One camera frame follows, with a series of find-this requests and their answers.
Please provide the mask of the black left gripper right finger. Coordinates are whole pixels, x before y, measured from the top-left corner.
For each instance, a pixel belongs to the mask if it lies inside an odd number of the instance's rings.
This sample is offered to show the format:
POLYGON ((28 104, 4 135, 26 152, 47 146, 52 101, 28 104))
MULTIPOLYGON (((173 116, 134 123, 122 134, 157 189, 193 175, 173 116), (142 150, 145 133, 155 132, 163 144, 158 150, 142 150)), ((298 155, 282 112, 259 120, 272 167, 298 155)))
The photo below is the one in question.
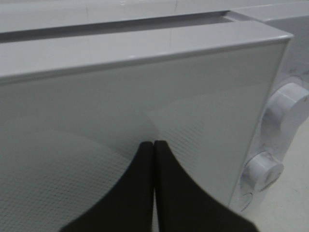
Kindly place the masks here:
POLYGON ((256 232, 254 223, 205 192, 166 141, 155 141, 155 198, 161 232, 256 232))

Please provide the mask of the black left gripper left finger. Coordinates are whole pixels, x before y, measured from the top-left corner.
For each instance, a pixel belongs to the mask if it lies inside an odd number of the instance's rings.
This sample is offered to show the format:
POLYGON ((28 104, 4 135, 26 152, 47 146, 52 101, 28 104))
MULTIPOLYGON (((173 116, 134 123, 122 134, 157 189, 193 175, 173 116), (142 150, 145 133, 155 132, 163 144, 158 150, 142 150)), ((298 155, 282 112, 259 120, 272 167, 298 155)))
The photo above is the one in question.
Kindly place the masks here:
POLYGON ((150 232, 154 201, 154 147, 142 142, 121 178, 63 232, 150 232))

